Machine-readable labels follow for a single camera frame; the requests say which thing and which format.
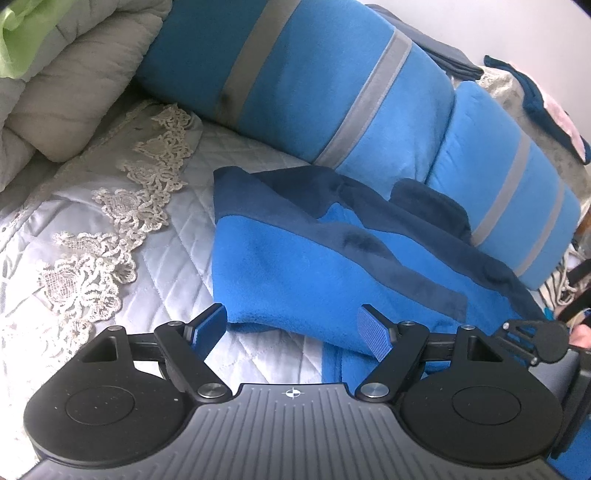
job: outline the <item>crosshair logo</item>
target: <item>crosshair logo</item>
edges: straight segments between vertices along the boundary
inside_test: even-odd
[[[285,394],[290,398],[297,398],[300,395],[302,395],[302,393],[304,393],[304,392],[301,392],[297,388],[293,388],[293,387],[290,388],[287,392],[285,392]]]

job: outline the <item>black plastic device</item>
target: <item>black plastic device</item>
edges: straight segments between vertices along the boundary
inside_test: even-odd
[[[354,395],[343,384],[245,384],[233,395],[203,362],[226,329],[220,304],[153,334],[109,327],[28,403],[42,461],[24,479],[562,478],[545,459],[589,412],[591,356],[569,350],[561,324],[433,334],[362,312],[366,334],[385,332],[390,348]],[[558,398],[529,367],[567,351],[577,367]],[[134,360],[158,362],[164,378]],[[421,379],[430,361],[450,366]]]

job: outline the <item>white wall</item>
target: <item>white wall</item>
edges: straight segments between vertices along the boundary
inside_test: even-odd
[[[591,142],[591,18],[571,0],[364,0],[388,8],[482,65],[484,55],[530,74]]]

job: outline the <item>metal rivet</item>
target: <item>metal rivet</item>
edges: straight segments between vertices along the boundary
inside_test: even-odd
[[[197,393],[203,398],[219,398],[226,394],[228,389],[221,383],[206,383],[201,385]]]
[[[390,389],[383,383],[366,383],[361,386],[361,393],[368,398],[382,398],[390,393]]]

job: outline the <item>gray stripe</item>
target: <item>gray stripe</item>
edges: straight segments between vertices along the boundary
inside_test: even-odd
[[[554,229],[554,226],[556,225],[556,221],[558,220],[560,211],[562,210],[562,204],[564,202],[564,191],[564,182],[560,180],[560,184],[558,185],[558,193],[556,194],[556,200],[554,201],[554,206],[552,207],[552,211],[550,212],[548,221],[544,225],[542,233],[540,233],[540,236],[535,241],[534,246],[531,247],[530,253],[527,255],[527,257],[525,257],[525,260],[523,260],[521,265],[515,269],[515,275],[517,275],[518,277],[522,276],[527,271],[527,269],[530,268],[531,264],[542,251],[542,248],[544,248],[544,245],[548,240],[548,237],[550,236],[552,230]]]
[[[519,145],[517,145],[517,152],[515,153],[515,157],[513,157],[513,163],[511,164],[509,172],[507,172],[503,186],[499,190],[495,201],[492,202],[491,208],[482,218],[480,225],[476,227],[472,234],[472,245],[475,247],[478,247],[491,234],[496,223],[499,221],[507,209],[509,202],[513,198],[525,172],[525,167],[527,166],[527,159],[530,155],[530,145],[530,138],[522,132],[521,138],[519,139]]]
[[[345,119],[314,165],[336,168],[343,163],[374,120],[412,46],[404,33],[394,31]]]
[[[238,54],[216,106],[216,120],[235,127],[252,86],[301,0],[269,0]]]

